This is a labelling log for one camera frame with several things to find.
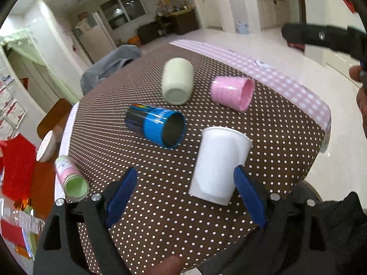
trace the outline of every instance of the gray jacket on chair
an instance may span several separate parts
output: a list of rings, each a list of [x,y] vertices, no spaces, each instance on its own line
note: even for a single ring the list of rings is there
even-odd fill
[[[81,76],[80,86],[84,95],[96,87],[105,78],[141,56],[135,45],[122,45],[107,56],[94,63]]]

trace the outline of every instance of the black and blue cup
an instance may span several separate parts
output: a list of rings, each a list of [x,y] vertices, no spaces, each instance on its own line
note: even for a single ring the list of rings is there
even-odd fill
[[[141,103],[132,104],[126,113],[126,126],[165,148],[175,148],[186,132],[185,117],[178,111]]]

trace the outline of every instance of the green curtain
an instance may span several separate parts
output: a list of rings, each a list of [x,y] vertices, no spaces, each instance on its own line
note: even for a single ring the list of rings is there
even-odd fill
[[[78,102],[78,98],[74,96],[69,87],[64,84],[62,80],[56,77],[52,69],[48,67],[47,64],[43,61],[40,53],[32,43],[31,33],[29,29],[18,29],[15,33],[11,35],[0,36],[0,45],[7,45],[8,48],[12,48],[21,56],[31,60],[38,65],[46,67],[52,82],[60,89],[63,97],[65,97],[72,105]]]

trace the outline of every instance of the pink checkered tablecloth border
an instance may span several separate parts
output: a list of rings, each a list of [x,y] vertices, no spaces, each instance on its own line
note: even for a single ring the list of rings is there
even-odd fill
[[[256,63],[258,61],[252,58],[204,42],[182,39],[173,41],[171,44],[218,60],[246,73],[299,107],[325,131],[325,136],[330,133],[331,111],[329,106],[302,84],[274,68],[259,66]]]

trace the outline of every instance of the window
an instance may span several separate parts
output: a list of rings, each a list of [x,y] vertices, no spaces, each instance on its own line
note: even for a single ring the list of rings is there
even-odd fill
[[[146,14],[140,0],[111,0],[100,8],[112,30]]]

